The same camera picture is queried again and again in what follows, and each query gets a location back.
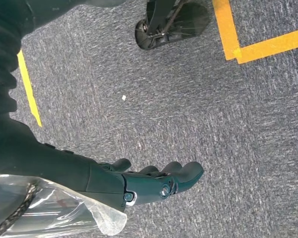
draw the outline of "black wheel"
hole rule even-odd
[[[149,37],[147,33],[146,20],[142,19],[137,23],[135,36],[137,44],[143,50],[149,50],[154,48],[156,45],[156,39],[154,37]]]

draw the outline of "silver screw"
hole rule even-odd
[[[131,202],[132,199],[134,199],[134,195],[132,193],[125,193],[123,199],[126,202]]]
[[[160,192],[161,197],[163,199],[169,197],[169,193],[170,193],[170,187],[167,184],[164,184],[162,187],[161,191]]]

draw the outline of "yellow tape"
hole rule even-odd
[[[229,0],[213,0],[214,11],[226,60],[236,58],[240,49]]]
[[[298,48],[298,31],[240,48],[230,1],[213,0],[213,6],[226,60],[247,63]]]
[[[18,58],[19,61],[20,71],[22,76],[23,83],[24,84],[25,92],[27,93],[31,113],[36,119],[38,125],[42,127],[38,107],[36,106],[36,99],[33,96],[31,81],[30,80],[29,73],[27,72],[27,65],[21,50],[19,52],[19,54],[18,54]]]

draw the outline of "clear plastic sheet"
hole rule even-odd
[[[70,189],[38,177],[0,175],[0,223],[24,199],[27,186],[36,182],[41,190],[29,209],[2,238],[55,238],[98,228],[114,236],[127,215]]]

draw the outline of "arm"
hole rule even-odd
[[[88,3],[113,6],[123,1]],[[8,113],[17,110],[16,102],[8,92],[16,87],[15,78],[10,73],[18,66],[17,54],[22,37],[83,3],[86,0],[0,0],[0,174],[49,179],[120,211],[124,211],[126,203],[163,200],[198,181],[203,168],[197,162],[184,168],[173,163],[162,172],[150,167],[139,173],[124,173],[130,167],[128,160],[98,164],[56,150],[38,142],[28,126],[9,117]]]

